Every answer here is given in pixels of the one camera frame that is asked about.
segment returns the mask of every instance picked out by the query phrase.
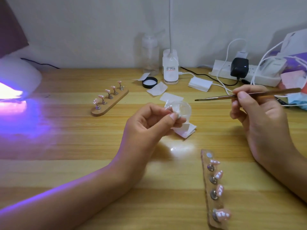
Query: wooden nail display stand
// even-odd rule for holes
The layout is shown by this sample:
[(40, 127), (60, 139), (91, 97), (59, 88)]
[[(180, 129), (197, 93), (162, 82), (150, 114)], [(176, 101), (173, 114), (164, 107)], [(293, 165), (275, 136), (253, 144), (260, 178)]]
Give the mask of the wooden nail display stand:
[(100, 110), (97, 110), (96, 107), (93, 107), (91, 112), (93, 116), (102, 116), (105, 113), (107, 113), (116, 103), (119, 102), (119, 100), (121, 100), (123, 97), (125, 97), (127, 95), (127, 93), (129, 93), (129, 90), (127, 89), (127, 87), (124, 87), (124, 90), (120, 90), (119, 87), (116, 88), (116, 91), (118, 92), (117, 95), (113, 95), (113, 93), (111, 93), (111, 95), (113, 96), (112, 99), (109, 99), (107, 96), (105, 97), (105, 101), (107, 102), (106, 104), (102, 104), (102, 100), (98, 103), (98, 105), (101, 107)]
[[(207, 153), (212, 155), (211, 158), (207, 157)], [(207, 201), (207, 213), (208, 213), (208, 224), (216, 227), (227, 230), (227, 223), (223, 222), (216, 222), (212, 217), (213, 209), (222, 209), (224, 208), (222, 197), (219, 197), (217, 200), (213, 200), (210, 196), (210, 192), (216, 189), (218, 184), (213, 184), (210, 182), (210, 178), (214, 176), (214, 173), (217, 171), (216, 166), (214, 171), (208, 170), (207, 166), (210, 164), (210, 159), (214, 160), (213, 152), (209, 150), (202, 149), (201, 150), (201, 162), (203, 165), (203, 174), (204, 174), (204, 184), (205, 184), (205, 191), (206, 191), (206, 201)]]

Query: black power adapter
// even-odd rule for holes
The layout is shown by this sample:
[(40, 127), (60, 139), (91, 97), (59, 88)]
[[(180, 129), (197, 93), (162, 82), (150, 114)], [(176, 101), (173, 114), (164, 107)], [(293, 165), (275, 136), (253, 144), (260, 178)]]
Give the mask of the black power adapter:
[(237, 79), (245, 78), (248, 74), (248, 59), (236, 57), (231, 63), (230, 75)]

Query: clear plastic container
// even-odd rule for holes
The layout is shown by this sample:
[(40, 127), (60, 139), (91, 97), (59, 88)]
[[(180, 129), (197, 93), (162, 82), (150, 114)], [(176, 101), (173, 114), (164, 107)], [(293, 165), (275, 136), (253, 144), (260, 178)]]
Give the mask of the clear plastic container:
[(192, 114), (191, 106), (184, 101), (167, 101), (165, 107), (172, 107), (173, 111), (179, 114), (181, 117), (185, 117), (187, 119), (186, 123), (189, 123), (190, 117)]
[(145, 34), (142, 38), (142, 62), (144, 73), (153, 77), (159, 73), (159, 46), (155, 36)]

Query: white wall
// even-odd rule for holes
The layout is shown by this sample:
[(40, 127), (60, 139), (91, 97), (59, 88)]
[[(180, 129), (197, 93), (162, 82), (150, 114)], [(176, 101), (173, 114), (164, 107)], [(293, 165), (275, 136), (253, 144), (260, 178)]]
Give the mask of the white wall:
[[(15, 52), (59, 67), (140, 67), (140, 36), (166, 29), (168, 0), (7, 0), (30, 46)], [(248, 40), (251, 63), (286, 33), (307, 28), (307, 0), (174, 0), (174, 48), (181, 66), (225, 59)], [(234, 43), (230, 60), (244, 43)]]

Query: forearm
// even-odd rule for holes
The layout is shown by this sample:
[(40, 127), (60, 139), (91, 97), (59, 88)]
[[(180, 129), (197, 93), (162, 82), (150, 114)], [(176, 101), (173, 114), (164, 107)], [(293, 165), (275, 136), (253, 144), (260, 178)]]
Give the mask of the forearm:
[(307, 158), (296, 149), (270, 173), (307, 203)]
[(1, 229), (72, 229), (131, 188), (106, 166), (0, 211)]

